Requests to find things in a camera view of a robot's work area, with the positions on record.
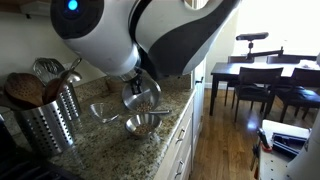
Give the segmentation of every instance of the dining chair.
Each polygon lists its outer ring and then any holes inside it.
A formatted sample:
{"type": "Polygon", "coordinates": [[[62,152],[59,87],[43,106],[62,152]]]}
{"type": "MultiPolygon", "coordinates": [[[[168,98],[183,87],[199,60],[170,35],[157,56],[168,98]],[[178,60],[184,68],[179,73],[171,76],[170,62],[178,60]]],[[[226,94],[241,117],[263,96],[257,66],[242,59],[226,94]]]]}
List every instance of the dining chair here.
{"type": "MultiPolygon", "coordinates": [[[[267,56],[267,64],[299,64],[300,59],[298,56],[286,56],[283,55],[281,57],[276,55],[270,55],[267,56]]],[[[276,91],[289,91],[291,89],[291,85],[284,85],[284,84],[278,84],[275,87],[276,91]]],[[[304,89],[302,86],[296,86],[294,87],[296,89],[304,89]]],[[[294,116],[296,117],[298,115],[300,107],[296,107],[294,116]]]]}
{"type": "Polygon", "coordinates": [[[267,56],[267,64],[299,64],[300,59],[295,58],[295,57],[286,57],[286,56],[275,56],[275,55],[270,55],[267,56]]]}
{"type": "MultiPolygon", "coordinates": [[[[247,59],[247,56],[228,56],[228,63],[254,63],[254,58],[247,59]]],[[[224,96],[224,106],[226,106],[227,104],[229,87],[234,88],[236,85],[239,85],[239,84],[240,82],[238,79],[230,80],[227,82],[226,93],[224,96]]],[[[234,97],[235,97],[235,92],[233,91],[231,108],[233,108],[233,105],[234,105],[234,97]]]]}
{"type": "Polygon", "coordinates": [[[287,111],[288,106],[304,107],[306,108],[302,119],[304,119],[308,113],[309,108],[320,107],[320,96],[308,89],[296,89],[296,86],[304,87],[320,87],[320,71],[313,69],[301,69],[295,68],[291,79],[291,89],[289,91],[280,90],[276,91],[276,96],[282,101],[283,108],[280,116],[280,122],[282,123],[287,111]]]}
{"type": "Polygon", "coordinates": [[[241,67],[239,73],[240,84],[235,87],[235,93],[237,96],[237,104],[235,110],[234,122],[237,121],[239,102],[244,101],[254,101],[261,102],[264,115],[263,118],[267,117],[270,112],[273,100],[275,97],[274,87],[279,82],[283,68],[272,68],[272,69],[256,69],[256,68],[246,68],[241,67]],[[270,88],[265,86],[252,86],[248,84],[268,84],[270,88]]]}

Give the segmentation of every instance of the blue light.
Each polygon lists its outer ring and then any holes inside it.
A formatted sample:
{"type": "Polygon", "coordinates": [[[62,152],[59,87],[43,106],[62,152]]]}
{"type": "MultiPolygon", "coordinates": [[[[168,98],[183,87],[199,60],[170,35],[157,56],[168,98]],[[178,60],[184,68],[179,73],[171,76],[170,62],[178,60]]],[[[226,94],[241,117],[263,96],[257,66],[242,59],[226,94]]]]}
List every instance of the blue light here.
{"type": "Polygon", "coordinates": [[[71,11],[74,11],[76,10],[78,7],[78,2],[76,0],[71,0],[69,1],[68,3],[68,8],[71,10],[71,11]]]}

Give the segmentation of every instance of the white cabinet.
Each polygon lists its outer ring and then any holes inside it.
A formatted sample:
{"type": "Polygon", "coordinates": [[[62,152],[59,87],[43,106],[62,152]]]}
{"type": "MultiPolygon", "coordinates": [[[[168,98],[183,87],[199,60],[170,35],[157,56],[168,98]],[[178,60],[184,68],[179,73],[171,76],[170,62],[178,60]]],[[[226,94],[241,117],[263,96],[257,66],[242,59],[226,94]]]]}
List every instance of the white cabinet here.
{"type": "Polygon", "coordinates": [[[202,130],[202,115],[203,115],[203,100],[204,100],[204,77],[205,77],[205,64],[204,59],[193,71],[193,88],[196,89],[194,96],[194,112],[192,124],[192,162],[196,152],[197,143],[200,132],[202,130]]]}
{"type": "Polygon", "coordinates": [[[191,172],[193,99],[190,101],[180,125],[168,147],[154,179],[188,179],[191,172]]]}

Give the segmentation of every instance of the small metal bowl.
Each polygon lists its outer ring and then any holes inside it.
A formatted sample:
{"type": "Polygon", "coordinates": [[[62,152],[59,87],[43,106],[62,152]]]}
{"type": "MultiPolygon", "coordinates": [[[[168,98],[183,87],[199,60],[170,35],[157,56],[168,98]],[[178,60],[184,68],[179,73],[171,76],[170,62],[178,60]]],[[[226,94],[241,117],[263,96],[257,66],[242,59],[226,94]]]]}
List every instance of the small metal bowl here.
{"type": "Polygon", "coordinates": [[[128,109],[137,113],[153,111],[160,103],[160,86],[151,78],[143,77],[140,88],[141,93],[133,94],[131,85],[126,84],[122,90],[123,103],[128,109]]]}
{"type": "Polygon", "coordinates": [[[95,103],[89,107],[91,117],[101,123],[111,122],[119,116],[119,113],[108,103],[95,103]]]}
{"type": "Polygon", "coordinates": [[[151,136],[160,125],[161,119],[159,116],[154,114],[138,114],[126,122],[125,128],[136,137],[147,138],[151,136]]]}

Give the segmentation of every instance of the window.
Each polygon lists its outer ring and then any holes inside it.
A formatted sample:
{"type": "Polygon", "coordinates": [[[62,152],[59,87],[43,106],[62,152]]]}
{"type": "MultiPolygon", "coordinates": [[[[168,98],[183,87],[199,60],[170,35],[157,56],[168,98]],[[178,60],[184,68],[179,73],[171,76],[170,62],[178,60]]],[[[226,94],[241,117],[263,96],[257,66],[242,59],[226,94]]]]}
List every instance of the window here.
{"type": "MultiPolygon", "coordinates": [[[[318,55],[320,52],[320,1],[242,0],[236,35],[268,32],[254,40],[252,52],[279,50],[285,54],[318,55]]],[[[246,54],[248,41],[236,41],[234,54],[246,54]]]]}

